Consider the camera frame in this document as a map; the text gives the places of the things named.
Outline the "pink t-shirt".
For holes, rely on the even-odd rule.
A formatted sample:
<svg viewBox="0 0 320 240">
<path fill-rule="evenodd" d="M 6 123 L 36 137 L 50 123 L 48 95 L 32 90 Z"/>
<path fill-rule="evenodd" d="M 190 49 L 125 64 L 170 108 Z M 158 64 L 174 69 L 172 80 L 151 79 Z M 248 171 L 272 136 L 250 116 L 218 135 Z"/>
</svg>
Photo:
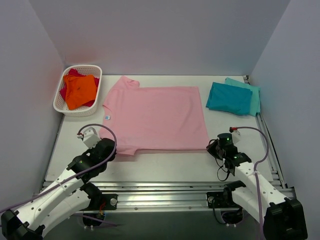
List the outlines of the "pink t-shirt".
<svg viewBox="0 0 320 240">
<path fill-rule="evenodd" d="M 103 104 L 103 125 L 117 138 L 117 152 L 200 151 L 209 136 L 196 86 L 140 87 L 122 76 Z"/>
</svg>

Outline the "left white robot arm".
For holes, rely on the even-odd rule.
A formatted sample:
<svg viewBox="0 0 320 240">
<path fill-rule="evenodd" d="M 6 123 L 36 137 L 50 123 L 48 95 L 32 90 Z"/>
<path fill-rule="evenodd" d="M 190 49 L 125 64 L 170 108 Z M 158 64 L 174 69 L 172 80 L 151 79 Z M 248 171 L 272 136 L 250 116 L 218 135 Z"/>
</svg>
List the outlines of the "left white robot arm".
<svg viewBox="0 0 320 240">
<path fill-rule="evenodd" d="M 103 138 L 73 158 L 60 176 L 36 199 L 1 215 L 1 231 L 7 240 L 41 240 L 74 213 L 95 210 L 105 203 L 102 192 L 90 182 L 116 156 L 116 144 Z"/>
</svg>

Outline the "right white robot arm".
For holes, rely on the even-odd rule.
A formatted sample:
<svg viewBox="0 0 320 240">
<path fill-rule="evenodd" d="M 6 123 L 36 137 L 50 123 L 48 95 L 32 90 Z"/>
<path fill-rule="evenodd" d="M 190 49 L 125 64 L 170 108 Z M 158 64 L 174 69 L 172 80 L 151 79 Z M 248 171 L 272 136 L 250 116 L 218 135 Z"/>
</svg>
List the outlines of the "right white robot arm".
<svg viewBox="0 0 320 240">
<path fill-rule="evenodd" d="M 278 191 L 255 168 L 244 152 L 239 152 L 231 133 L 221 133 L 209 141 L 207 152 L 222 161 L 228 174 L 238 178 L 223 188 L 223 203 L 239 206 L 259 224 L 267 240 L 305 240 L 308 237 L 305 214 L 297 199 Z"/>
</svg>

